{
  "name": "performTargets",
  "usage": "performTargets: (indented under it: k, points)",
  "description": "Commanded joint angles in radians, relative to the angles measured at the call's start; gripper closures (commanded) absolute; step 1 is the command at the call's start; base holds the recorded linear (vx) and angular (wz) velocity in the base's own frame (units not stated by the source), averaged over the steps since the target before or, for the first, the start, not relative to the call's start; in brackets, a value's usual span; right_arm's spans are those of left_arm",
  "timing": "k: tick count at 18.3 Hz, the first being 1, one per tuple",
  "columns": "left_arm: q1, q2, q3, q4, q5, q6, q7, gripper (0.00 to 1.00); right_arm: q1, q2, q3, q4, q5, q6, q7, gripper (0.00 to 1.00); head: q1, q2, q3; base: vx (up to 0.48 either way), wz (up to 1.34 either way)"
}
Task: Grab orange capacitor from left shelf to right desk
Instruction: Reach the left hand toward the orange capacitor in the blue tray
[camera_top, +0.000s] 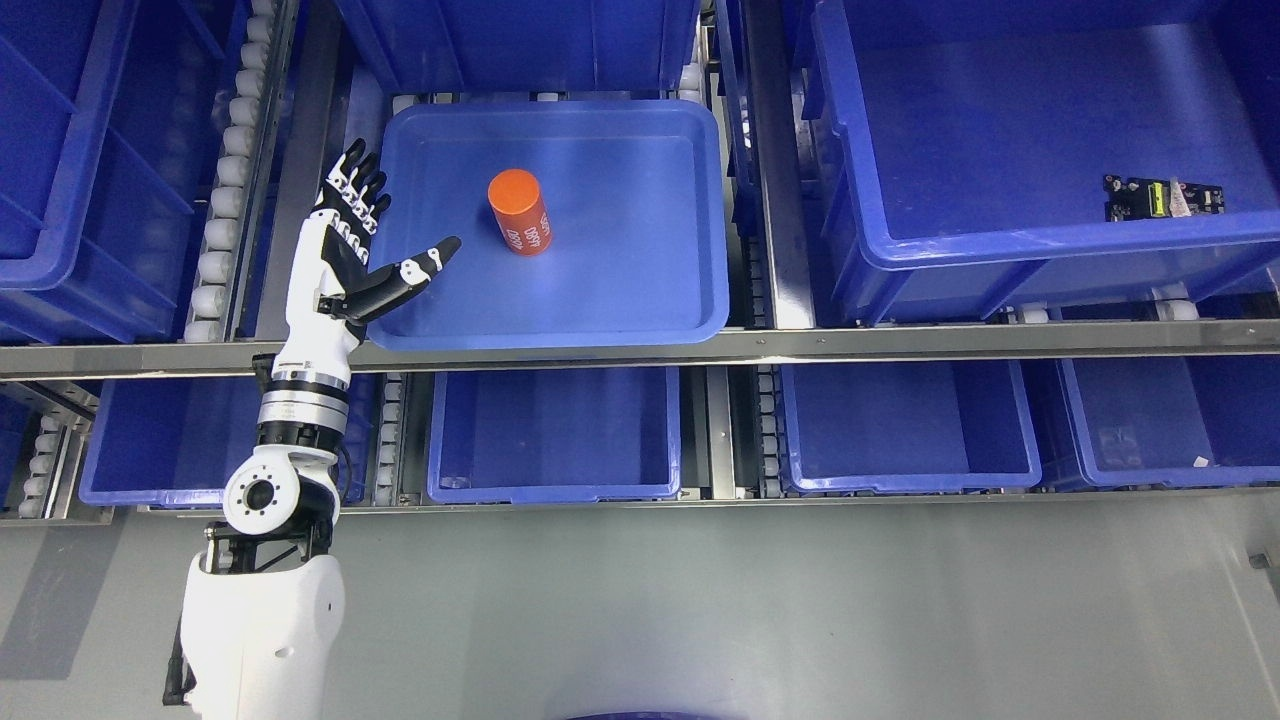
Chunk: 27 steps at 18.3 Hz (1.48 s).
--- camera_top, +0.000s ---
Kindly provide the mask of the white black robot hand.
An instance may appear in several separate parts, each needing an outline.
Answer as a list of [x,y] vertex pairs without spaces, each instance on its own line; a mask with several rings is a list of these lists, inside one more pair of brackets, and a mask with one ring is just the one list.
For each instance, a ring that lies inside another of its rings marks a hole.
[[317,186],[300,228],[285,299],[288,337],[276,374],[349,377],[349,356],[369,325],[420,296],[461,250],[448,236],[416,255],[370,266],[372,241],[390,206],[376,152],[357,138]]

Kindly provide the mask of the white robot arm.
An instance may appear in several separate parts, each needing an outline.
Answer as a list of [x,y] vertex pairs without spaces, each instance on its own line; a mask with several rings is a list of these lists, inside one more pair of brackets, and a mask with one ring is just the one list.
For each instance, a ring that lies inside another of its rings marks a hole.
[[201,719],[319,719],[346,585],[332,552],[349,383],[253,359],[251,455],[191,561],[161,702]]

